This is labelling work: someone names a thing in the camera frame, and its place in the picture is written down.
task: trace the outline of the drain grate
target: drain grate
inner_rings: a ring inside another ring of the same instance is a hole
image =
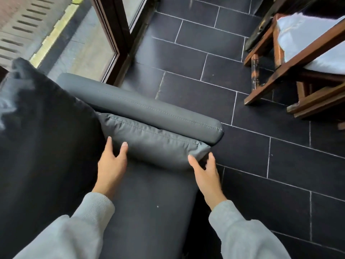
[[[62,17],[71,0],[26,0],[0,30],[0,65],[10,68],[19,56],[30,59]]]

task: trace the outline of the dark tile floor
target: dark tile floor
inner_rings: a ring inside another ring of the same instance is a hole
[[[295,258],[345,258],[345,135],[333,122],[286,113],[296,86],[282,83],[253,106],[245,39],[259,23],[254,0],[161,0],[122,88],[220,120],[213,147],[222,187]],[[261,77],[274,70],[272,53]],[[221,258],[199,193],[184,252]]]

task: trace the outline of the chair seat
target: chair seat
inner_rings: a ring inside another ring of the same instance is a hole
[[[278,43],[284,50],[284,61],[289,61],[345,16],[333,20],[309,17],[295,13],[278,20]],[[308,70],[330,74],[345,74],[345,41],[325,52],[304,67]]]
[[[193,171],[128,161],[100,259],[181,258],[196,192]]]

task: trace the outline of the glass pane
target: glass pane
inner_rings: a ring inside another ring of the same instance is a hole
[[[122,2],[125,8],[128,25],[131,27],[144,0],[122,0]]]
[[[102,80],[114,49],[90,0],[0,0],[0,7],[2,67],[23,57],[52,80],[62,72]]]

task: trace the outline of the sofa armrest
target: sofa armrest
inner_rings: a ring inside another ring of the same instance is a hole
[[[97,111],[130,118],[211,146],[224,133],[216,119],[105,83],[67,73],[60,74],[57,83]]]

